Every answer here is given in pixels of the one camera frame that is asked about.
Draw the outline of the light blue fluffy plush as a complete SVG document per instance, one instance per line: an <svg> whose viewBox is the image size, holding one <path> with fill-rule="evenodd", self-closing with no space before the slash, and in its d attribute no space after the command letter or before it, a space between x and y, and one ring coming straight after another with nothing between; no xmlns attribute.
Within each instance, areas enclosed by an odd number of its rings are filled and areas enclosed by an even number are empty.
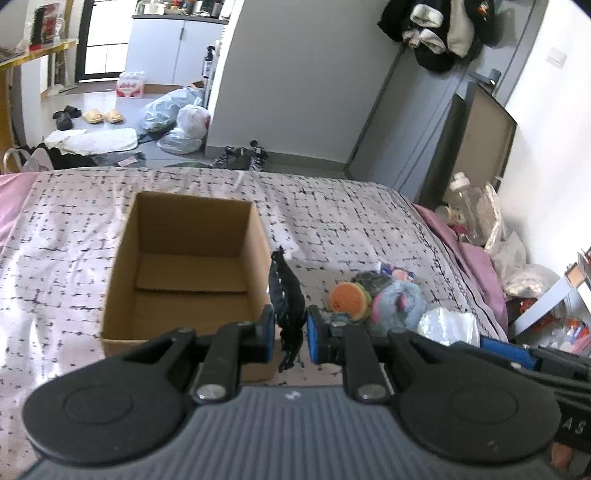
<svg viewBox="0 0 591 480"><path fill-rule="evenodd" d="M392 329L415 331L426 311L427 302L418 285L394 281L373 300L370 330L381 336Z"/></svg>

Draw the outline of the black knitted soft item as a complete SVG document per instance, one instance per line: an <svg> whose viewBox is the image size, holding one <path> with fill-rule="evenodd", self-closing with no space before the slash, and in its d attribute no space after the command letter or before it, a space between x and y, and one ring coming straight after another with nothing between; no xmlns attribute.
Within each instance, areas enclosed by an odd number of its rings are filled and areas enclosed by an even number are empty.
<svg viewBox="0 0 591 480"><path fill-rule="evenodd" d="M304 343L305 300L300 280L287 265L283 247L271 253L269 295L276 325L280 328L283 360L279 372L290 370Z"/></svg>

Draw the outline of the white crumpled soft item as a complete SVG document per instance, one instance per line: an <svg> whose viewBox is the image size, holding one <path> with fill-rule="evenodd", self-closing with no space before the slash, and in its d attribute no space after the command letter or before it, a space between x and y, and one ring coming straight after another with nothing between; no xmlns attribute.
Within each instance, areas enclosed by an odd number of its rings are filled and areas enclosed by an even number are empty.
<svg viewBox="0 0 591 480"><path fill-rule="evenodd" d="M472 313L461 313L438 307L426 312L419 321L417 332L445 346L457 342L480 346L477 318Z"/></svg>

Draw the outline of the orange round plush toy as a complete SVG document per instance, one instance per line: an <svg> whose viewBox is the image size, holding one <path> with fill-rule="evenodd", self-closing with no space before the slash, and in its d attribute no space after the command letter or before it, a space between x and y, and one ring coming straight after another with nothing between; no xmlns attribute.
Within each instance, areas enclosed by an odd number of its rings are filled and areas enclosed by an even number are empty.
<svg viewBox="0 0 591 480"><path fill-rule="evenodd" d="M370 316L373 299L363 286L356 282L341 282L329 293L329 309L332 312L346 313L354 320Z"/></svg>

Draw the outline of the patterned white bed cover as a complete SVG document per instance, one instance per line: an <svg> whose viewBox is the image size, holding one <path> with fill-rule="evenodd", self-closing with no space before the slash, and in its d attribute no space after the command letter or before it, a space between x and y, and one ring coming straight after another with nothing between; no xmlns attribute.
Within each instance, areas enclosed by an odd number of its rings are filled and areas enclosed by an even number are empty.
<svg viewBox="0 0 591 480"><path fill-rule="evenodd" d="M1 475L34 462L21 411L42 384L174 330L214 334L270 305L283 254L308 305L362 272L409 273L428 309L507 337L484 252L375 183L177 168L94 168L1 180Z"/></svg>

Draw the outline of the clear plastic bottle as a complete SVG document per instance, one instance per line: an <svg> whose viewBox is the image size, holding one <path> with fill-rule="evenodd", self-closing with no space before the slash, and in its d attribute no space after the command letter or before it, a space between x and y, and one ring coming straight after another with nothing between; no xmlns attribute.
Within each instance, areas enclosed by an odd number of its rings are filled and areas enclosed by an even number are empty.
<svg viewBox="0 0 591 480"><path fill-rule="evenodd" d="M483 246L485 238L478 216L481 190L471 184L464 172L456 172L453 175L448 189L448 204L461 214L469 241L473 245Z"/></svg>

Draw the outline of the grey door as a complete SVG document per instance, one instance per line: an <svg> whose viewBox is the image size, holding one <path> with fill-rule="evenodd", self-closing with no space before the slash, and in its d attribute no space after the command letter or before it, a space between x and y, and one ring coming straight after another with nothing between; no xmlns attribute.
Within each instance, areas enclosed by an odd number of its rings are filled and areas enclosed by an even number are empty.
<svg viewBox="0 0 591 480"><path fill-rule="evenodd" d="M506 105L518 83L541 28L548 3L497 1L499 42L482 46L446 74L421 67L402 46L356 144L346 177L375 182L417 197L425 179L453 97L471 83L500 73L490 93Z"/></svg>

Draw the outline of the clear plastic bag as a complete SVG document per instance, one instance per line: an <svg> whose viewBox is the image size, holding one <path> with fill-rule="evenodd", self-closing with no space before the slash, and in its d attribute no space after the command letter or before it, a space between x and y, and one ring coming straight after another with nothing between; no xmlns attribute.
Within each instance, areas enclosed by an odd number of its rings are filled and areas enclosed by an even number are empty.
<svg viewBox="0 0 591 480"><path fill-rule="evenodd" d="M201 139L189 137L180 128L170 130L157 141L157 146L161 150L173 155L187 155L197 152L201 145Z"/></svg>

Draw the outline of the white floor mat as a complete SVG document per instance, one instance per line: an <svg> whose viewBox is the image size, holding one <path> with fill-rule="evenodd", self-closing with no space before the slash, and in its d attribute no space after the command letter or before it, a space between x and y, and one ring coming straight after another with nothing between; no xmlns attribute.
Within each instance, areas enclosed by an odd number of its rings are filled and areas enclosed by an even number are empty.
<svg viewBox="0 0 591 480"><path fill-rule="evenodd" d="M44 143L61 153L83 156L130 151L138 145L133 128L55 130L45 138Z"/></svg>

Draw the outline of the white red plastic bag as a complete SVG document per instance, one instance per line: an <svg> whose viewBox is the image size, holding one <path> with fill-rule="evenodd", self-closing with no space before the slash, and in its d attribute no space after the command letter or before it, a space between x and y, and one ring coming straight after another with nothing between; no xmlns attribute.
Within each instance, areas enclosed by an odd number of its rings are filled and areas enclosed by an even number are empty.
<svg viewBox="0 0 591 480"><path fill-rule="evenodd" d="M211 113L204 107L187 105L179 110L176 123L188 137L202 140L207 136Z"/></svg>

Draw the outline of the black slippers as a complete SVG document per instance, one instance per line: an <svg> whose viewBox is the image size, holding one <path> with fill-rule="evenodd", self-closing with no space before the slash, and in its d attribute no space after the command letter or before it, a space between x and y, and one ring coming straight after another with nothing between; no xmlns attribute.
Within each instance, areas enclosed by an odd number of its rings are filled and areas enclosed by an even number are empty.
<svg viewBox="0 0 591 480"><path fill-rule="evenodd" d="M67 105L63 110L56 111L52 115L58 131L67 131L73 128L73 120L80 118L82 111L77 107Z"/></svg>

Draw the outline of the yellow edged table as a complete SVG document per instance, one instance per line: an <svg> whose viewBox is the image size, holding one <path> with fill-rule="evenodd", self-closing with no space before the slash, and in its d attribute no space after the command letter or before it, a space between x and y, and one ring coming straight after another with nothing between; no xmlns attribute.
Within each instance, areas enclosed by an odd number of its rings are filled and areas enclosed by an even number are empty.
<svg viewBox="0 0 591 480"><path fill-rule="evenodd" d="M0 71L0 144L1 154L4 154L8 149L13 148L15 145L13 129L12 129L12 117L10 108L10 97L9 97L9 76L12 69L17 66L29 63L31 61L65 51L78 44L77 39L64 39L54 41L51 45L45 45L37 50L28 50L27 52L20 54L14 58L8 59L1 63Z"/></svg>

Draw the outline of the hanging clothes pile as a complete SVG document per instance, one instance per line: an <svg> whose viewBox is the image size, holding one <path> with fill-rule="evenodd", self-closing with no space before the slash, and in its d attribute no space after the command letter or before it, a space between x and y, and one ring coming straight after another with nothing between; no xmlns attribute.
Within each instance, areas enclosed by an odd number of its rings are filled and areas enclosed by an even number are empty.
<svg viewBox="0 0 591 480"><path fill-rule="evenodd" d="M479 45L494 46L501 38L495 3L486 0L394 0L384 8L378 27L436 74L449 72Z"/></svg>

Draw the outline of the spray bottle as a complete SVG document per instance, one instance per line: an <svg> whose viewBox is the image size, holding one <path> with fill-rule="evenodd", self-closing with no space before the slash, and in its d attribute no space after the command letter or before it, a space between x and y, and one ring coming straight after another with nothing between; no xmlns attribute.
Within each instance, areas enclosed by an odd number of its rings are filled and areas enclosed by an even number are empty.
<svg viewBox="0 0 591 480"><path fill-rule="evenodd" d="M208 80L211 77L213 70L213 63L215 59L216 47L214 45L208 45L206 47L206 53L204 55L204 63L202 63L201 77L204 80Z"/></svg>

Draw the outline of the red snack box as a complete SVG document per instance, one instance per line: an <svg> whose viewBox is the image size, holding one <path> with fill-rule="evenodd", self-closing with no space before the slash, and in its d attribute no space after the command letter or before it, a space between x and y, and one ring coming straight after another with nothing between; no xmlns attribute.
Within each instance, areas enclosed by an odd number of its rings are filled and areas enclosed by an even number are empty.
<svg viewBox="0 0 591 480"><path fill-rule="evenodd" d="M30 51L41 50L55 43L61 7L62 3L58 1L40 5L34 10L30 29Z"/></svg>

